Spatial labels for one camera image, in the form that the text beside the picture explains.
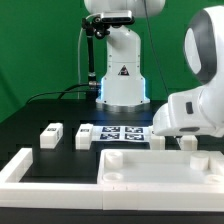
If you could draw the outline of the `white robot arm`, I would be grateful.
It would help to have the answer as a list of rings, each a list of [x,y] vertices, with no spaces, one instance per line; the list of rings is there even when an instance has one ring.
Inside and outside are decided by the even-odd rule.
[[[90,33],[107,39],[107,73],[97,106],[133,111],[149,105],[140,73],[141,40],[127,28],[136,18],[159,14],[165,0],[84,0],[94,18]],[[173,93],[153,117],[158,136],[224,136],[224,5],[204,8],[191,20],[184,55],[201,82],[195,89]]]

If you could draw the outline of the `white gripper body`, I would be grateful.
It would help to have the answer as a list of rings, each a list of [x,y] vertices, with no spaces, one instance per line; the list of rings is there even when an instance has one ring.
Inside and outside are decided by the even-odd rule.
[[[224,123],[216,123],[203,111],[203,87],[171,94],[153,117],[153,131],[158,136],[224,136]]]

